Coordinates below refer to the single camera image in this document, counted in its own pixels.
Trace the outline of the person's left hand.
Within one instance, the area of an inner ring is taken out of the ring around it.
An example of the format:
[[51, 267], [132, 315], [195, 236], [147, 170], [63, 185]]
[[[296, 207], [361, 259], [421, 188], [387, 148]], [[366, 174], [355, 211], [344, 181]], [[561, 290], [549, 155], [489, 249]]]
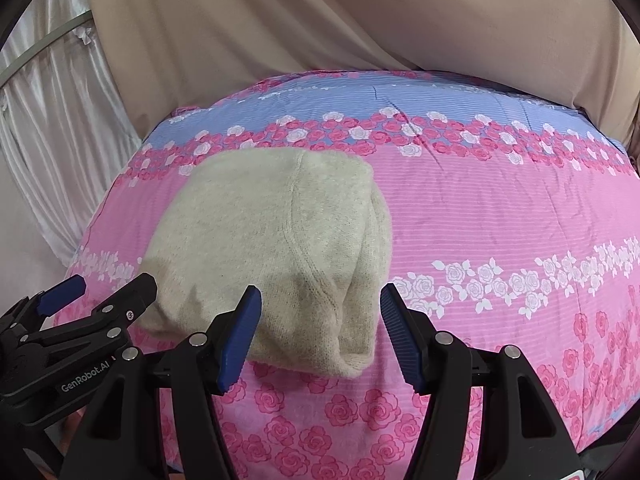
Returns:
[[47, 429], [47, 434], [63, 455], [67, 453], [85, 411], [85, 408], [81, 408]]

